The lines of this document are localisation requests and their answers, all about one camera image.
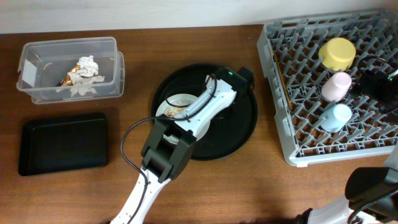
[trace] white wall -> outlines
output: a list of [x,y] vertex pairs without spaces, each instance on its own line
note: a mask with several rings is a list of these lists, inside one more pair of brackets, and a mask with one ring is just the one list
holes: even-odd
[[260,24],[396,0],[0,0],[0,33]]

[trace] dish rack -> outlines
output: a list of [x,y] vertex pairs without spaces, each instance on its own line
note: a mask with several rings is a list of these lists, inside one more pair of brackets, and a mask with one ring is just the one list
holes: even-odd
[[[386,115],[378,113],[380,105],[376,100],[368,96],[352,99],[347,94],[340,102],[327,102],[322,97],[322,85],[335,72],[322,65],[318,51],[334,37],[350,40],[356,47],[356,57],[345,72],[354,85],[359,75],[356,62],[363,57],[377,55],[397,60],[397,18],[395,12],[370,11],[278,21],[264,26],[257,48],[271,87],[275,122],[288,164],[306,167],[389,154],[393,150],[398,126],[389,124]],[[367,63],[367,68],[374,72],[392,69],[375,60]],[[324,122],[320,115],[337,103],[348,105],[353,115],[340,132],[328,133],[320,127]]]

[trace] clear plastic container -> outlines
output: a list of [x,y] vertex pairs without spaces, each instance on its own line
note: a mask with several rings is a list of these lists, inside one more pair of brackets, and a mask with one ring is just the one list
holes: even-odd
[[[104,82],[81,86],[58,86],[80,57],[94,56]],[[17,89],[37,104],[119,97],[124,89],[124,60],[116,39],[97,37],[52,40],[25,44],[19,62]],[[79,91],[72,96],[72,89]]]

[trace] brown wood surface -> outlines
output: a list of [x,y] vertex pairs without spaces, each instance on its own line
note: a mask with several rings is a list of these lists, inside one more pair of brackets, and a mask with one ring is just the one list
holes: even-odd
[[[344,194],[357,167],[381,166],[386,156],[289,166],[283,158],[275,108],[263,77],[256,42],[262,26],[107,30],[0,35],[0,223],[103,223],[129,196],[138,173],[119,153],[122,134],[149,116],[159,84],[173,71],[198,62],[246,66],[255,72],[259,117],[251,139],[218,161],[191,161],[169,183],[146,216],[148,223],[241,223],[293,218]],[[124,54],[121,98],[35,105],[16,89],[27,42],[113,36]],[[30,119],[102,111],[109,123],[109,164],[102,168],[21,177],[17,173],[22,124]],[[126,142],[137,164],[151,128],[139,126]]]

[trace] black round plate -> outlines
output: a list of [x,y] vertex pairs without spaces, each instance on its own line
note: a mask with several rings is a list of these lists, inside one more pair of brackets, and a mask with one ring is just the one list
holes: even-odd
[[[177,70],[156,91],[152,101],[152,116],[166,96],[188,93],[200,96],[205,78],[222,68],[213,64],[194,64]],[[221,111],[210,122],[207,133],[197,142],[192,159],[220,159],[236,152],[250,138],[257,123],[257,102],[252,91],[231,107]]]

